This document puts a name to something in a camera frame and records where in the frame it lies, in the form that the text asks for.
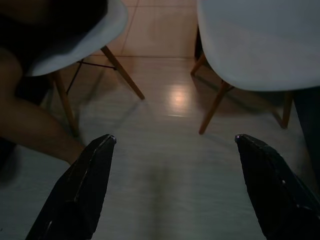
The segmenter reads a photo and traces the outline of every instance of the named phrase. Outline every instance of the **human leg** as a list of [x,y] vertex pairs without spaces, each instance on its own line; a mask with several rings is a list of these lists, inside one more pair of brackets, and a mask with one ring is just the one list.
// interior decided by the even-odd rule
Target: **human leg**
[[46,111],[15,97],[22,72],[16,57],[0,48],[0,136],[69,164],[74,163],[84,146],[69,136]]

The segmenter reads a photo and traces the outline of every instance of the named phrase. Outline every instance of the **wooden chair leg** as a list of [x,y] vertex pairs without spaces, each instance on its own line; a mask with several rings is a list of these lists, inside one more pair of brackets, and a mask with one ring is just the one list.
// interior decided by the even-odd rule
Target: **wooden chair leg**
[[204,53],[201,54],[199,60],[195,63],[193,69],[191,70],[191,75],[194,76],[196,74],[196,71],[198,71],[198,69],[203,65],[205,64],[206,62],[206,56]]
[[281,126],[283,129],[288,128],[293,101],[294,101],[294,92],[287,91],[284,96],[284,106],[283,106],[283,116],[282,116],[282,126]]
[[145,96],[140,91],[138,86],[135,84],[135,82],[131,79],[129,74],[126,72],[124,67],[120,64],[120,62],[116,59],[116,57],[113,55],[113,53],[109,50],[107,46],[104,46],[101,48],[101,51],[103,54],[110,60],[110,62],[113,64],[113,66],[119,71],[121,76],[124,78],[124,80],[130,85],[130,87],[133,89],[133,91],[138,95],[138,97],[141,100],[145,99]]
[[59,93],[60,100],[61,100],[62,106],[64,108],[66,118],[69,122],[72,134],[73,134],[73,136],[78,137],[79,136],[79,127],[78,127],[78,124],[77,124],[77,122],[74,118],[74,115],[72,113],[69,99],[68,99],[68,96],[66,93],[66,89],[65,89],[65,86],[64,86],[64,83],[62,81],[62,78],[61,78],[59,71],[55,71],[55,72],[50,73],[50,78],[53,79],[53,81],[55,82],[55,85],[56,85],[57,91]]
[[219,104],[221,103],[222,99],[224,98],[229,87],[230,87],[229,83],[227,83],[225,81],[222,82],[222,85],[219,89],[219,92],[218,92],[217,96],[215,97],[215,100],[214,100],[213,104],[211,105],[209,112],[206,114],[206,116],[203,119],[203,122],[201,124],[200,129],[199,129],[200,135],[205,133],[207,126],[209,125],[213,115],[215,114],[217,108],[219,107]]

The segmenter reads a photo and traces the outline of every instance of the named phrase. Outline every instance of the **tiled floor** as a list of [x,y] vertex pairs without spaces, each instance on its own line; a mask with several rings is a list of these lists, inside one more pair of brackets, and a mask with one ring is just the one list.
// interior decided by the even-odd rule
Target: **tiled floor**
[[[125,0],[126,30],[108,46],[116,56],[191,58],[196,0]],[[98,51],[94,55],[103,55]]]
[[[167,6],[174,5],[172,2],[127,0],[134,6],[129,10],[134,31],[144,24],[143,18],[155,21],[158,29],[148,39],[141,39],[145,47],[137,42],[138,35],[132,29],[126,41],[126,37],[120,37],[112,43],[120,46],[125,42],[124,52],[142,56],[171,56],[170,51],[175,51],[172,58],[118,57],[145,94],[144,101],[117,71],[88,65],[80,70],[69,94],[85,143],[107,133],[118,140],[107,198],[93,240],[265,239],[246,192],[234,136],[247,133],[269,143],[307,185],[316,189],[297,113],[293,108],[289,127],[283,130],[269,111],[273,106],[281,112],[282,94],[234,89],[221,103],[205,135],[198,135],[220,81],[206,67],[199,70],[198,78],[191,78],[194,61],[179,58],[189,53],[184,52],[188,51],[186,46],[177,45],[177,41],[189,40],[176,38],[188,33],[192,39],[194,26],[182,27],[176,33],[172,28],[178,24],[164,27],[161,15],[172,16],[182,24],[194,7],[189,6],[192,1],[184,0],[175,3],[184,2],[187,6],[182,8]],[[147,6],[152,4],[164,6]],[[148,31],[142,30],[141,36],[147,37]],[[166,54],[152,47],[152,34],[157,31],[176,34],[172,38],[176,42],[170,46],[157,42],[163,52],[168,51]],[[103,56],[87,60],[108,63]],[[66,85],[76,67],[74,64],[62,71]],[[68,129],[55,91],[48,94],[42,106]],[[25,239],[66,168],[62,161],[21,146],[16,148],[0,173],[0,239]]]

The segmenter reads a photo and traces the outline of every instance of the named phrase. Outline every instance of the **white plastic chair seat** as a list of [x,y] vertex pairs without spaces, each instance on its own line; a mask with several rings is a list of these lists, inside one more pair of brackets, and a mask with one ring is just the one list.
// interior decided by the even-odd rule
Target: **white plastic chair seat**
[[90,32],[46,50],[26,75],[46,75],[89,56],[119,36],[127,22],[128,10],[121,0],[109,0],[107,14]]
[[206,59],[240,89],[320,86],[319,9],[316,0],[198,0]]

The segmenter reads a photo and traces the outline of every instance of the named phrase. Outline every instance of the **knee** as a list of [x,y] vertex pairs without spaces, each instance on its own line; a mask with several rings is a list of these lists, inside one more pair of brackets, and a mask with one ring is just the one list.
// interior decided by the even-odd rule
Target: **knee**
[[23,75],[17,58],[8,50],[0,48],[0,104],[15,96],[16,87]]

